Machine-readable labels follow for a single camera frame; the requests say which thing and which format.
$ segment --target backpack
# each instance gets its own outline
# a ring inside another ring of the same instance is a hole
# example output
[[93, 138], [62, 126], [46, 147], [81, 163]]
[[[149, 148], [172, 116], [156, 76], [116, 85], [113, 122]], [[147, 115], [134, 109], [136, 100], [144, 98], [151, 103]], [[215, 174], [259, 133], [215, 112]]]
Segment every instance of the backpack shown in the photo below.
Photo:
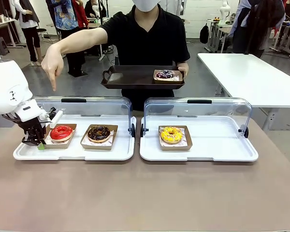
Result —
[[209, 36], [209, 32], [208, 32], [208, 26], [207, 23], [205, 24], [205, 26], [201, 29], [200, 31], [200, 41], [201, 43], [207, 43], [208, 42], [208, 36]]

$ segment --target red jacket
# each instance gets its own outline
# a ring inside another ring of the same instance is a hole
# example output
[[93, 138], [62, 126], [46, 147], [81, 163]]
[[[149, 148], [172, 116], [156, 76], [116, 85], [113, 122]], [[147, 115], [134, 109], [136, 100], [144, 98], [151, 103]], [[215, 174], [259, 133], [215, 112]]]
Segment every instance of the red jacket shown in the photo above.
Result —
[[79, 28], [84, 27], [84, 23], [86, 27], [88, 27], [88, 21], [86, 18], [85, 10], [82, 6], [78, 5], [75, 0], [72, 0], [73, 7], [75, 9], [77, 23]]

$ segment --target floral shirt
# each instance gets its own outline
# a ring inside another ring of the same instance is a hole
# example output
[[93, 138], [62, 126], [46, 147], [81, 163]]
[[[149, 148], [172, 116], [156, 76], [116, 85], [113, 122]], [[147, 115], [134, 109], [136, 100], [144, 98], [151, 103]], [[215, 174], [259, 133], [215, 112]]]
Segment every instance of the floral shirt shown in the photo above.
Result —
[[66, 7], [67, 13], [62, 12], [62, 7], [63, 5], [55, 7], [56, 28], [61, 30], [72, 30], [78, 27], [71, 0], [64, 1], [64, 7]]

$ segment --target clear plastic lid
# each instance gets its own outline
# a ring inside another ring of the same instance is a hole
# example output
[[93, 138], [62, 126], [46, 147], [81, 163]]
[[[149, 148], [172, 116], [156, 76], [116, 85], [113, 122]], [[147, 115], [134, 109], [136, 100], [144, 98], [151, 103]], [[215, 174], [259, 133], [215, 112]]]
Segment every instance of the clear plastic lid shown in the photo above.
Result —
[[35, 97], [38, 105], [49, 111], [52, 107], [64, 115], [127, 116], [127, 129], [131, 134], [131, 102], [127, 98], [112, 97]]
[[154, 116], [176, 116], [178, 121], [184, 117], [227, 116], [245, 135], [251, 111], [251, 105], [241, 98], [149, 98], [144, 105], [143, 134]]

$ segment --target hand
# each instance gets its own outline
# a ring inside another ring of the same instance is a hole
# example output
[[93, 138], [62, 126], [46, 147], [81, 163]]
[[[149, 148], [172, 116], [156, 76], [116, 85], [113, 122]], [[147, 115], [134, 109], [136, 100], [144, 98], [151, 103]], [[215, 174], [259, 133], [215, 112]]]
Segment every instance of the hand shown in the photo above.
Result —
[[178, 70], [184, 73], [183, 78], [185, 79], [189, 73], [189, 65], [187, 63], [178, 63]]
[[63, 69], [63, 59], [56, 44], [53, 44], [48, 48], [41, 65], [52, 84], [53, 91], [55, 92], [57, 89], [56, 78], [61, 74]]
[[26, 14], [27, 14], [27, 15], [30, 15], [30, 14], [32, 14], [32, 11], [30, 11], [30, 10], [26, 10]]

